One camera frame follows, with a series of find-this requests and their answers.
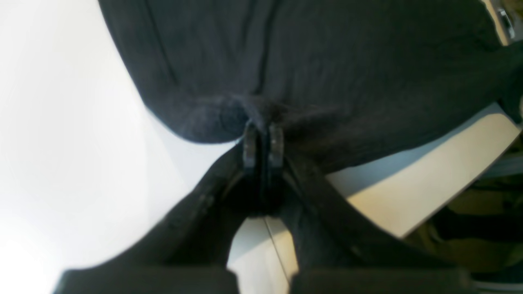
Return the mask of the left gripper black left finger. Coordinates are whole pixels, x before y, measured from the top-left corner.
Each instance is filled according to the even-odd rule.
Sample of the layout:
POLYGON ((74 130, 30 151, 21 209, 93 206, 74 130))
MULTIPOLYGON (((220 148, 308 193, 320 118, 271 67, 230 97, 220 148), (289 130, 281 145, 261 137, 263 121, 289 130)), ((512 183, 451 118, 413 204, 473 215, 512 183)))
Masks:
POLYGON ((221 156, 194 190, 129 249, 64 272, 56 294, 237 294, 227 269, 234 236, 260 209, 259 132, 221 156))

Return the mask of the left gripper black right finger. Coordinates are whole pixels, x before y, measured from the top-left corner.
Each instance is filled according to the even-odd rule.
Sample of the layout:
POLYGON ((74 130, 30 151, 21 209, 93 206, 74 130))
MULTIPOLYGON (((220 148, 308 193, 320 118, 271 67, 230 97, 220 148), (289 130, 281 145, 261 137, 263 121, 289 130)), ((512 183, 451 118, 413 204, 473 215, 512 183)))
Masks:
POLYGON ((351 206, 308 158, 268 131, 268 196, 293 237, 292 294, 472 294, 460 267, 411 247, 351 206))

